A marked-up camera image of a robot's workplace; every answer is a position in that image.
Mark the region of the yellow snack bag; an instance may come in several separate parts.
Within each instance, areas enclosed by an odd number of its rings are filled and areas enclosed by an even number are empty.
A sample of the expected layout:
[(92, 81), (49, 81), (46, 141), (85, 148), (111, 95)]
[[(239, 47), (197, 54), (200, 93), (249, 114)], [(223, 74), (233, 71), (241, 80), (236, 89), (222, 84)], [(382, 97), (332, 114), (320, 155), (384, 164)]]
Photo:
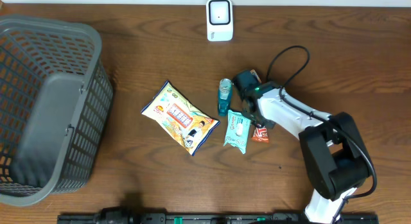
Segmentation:
[(190, 155), (196, 153), (220, 124), (196, 108), (168, 80), (141, 113), (155, 120)]

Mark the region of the teal wet wipes pack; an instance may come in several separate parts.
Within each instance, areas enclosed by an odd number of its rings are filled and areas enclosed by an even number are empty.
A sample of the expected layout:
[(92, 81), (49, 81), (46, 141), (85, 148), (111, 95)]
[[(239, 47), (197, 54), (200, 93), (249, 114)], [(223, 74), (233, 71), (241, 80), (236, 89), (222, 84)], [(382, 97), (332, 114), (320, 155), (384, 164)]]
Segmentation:
[(233, 110), (228, 110), (227, 120), (228, 125), (223, 145), (230, 144), (233, 147), (237, 147), (242, 154), (245, 154), (251, 120), (244, 117), (240, 112)]

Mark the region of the red chocolate bar wrapper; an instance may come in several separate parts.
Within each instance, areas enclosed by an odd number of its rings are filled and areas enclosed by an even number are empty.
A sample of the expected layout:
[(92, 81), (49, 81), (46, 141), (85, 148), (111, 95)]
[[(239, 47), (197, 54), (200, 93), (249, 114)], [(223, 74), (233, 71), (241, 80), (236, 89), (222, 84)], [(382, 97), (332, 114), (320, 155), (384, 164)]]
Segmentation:
[[(257, 79), (257, 81), (261, 83), (261, 79), (259, 78), (257, 72), (254, 69), (252, 69), (250, 72)], [(264, 126), (261, 128), (256, 127), (252, 136), (252, 140), (255, 142), (269, 143), (267, 129)]]

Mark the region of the blue mouthwash bottle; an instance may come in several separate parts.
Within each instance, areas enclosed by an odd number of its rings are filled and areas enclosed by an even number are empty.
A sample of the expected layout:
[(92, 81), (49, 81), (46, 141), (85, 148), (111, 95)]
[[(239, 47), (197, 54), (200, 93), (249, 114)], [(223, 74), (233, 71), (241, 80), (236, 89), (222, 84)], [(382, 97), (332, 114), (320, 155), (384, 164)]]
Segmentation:
[(226, 116), (231, 104), (232, 81), (228, 78), (220, 80), (218, 88), (218, 115)]

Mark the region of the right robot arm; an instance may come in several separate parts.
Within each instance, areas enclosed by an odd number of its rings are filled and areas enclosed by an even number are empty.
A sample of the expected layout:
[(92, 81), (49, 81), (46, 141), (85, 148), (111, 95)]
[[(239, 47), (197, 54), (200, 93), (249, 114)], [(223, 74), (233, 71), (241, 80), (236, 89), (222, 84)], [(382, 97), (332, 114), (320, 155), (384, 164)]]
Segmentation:
[(331, 115), (289, 96), (275, 82), (262, 83), (255, 71), (245, 70), (233, 80), (241, 113), (258, 128), (279, 125), (296, 137), (311, 185), (309, 204), (298, 223), (377, 223), (376, 216), (343, 215), (344, 205), (375, 168), (354, 119)]

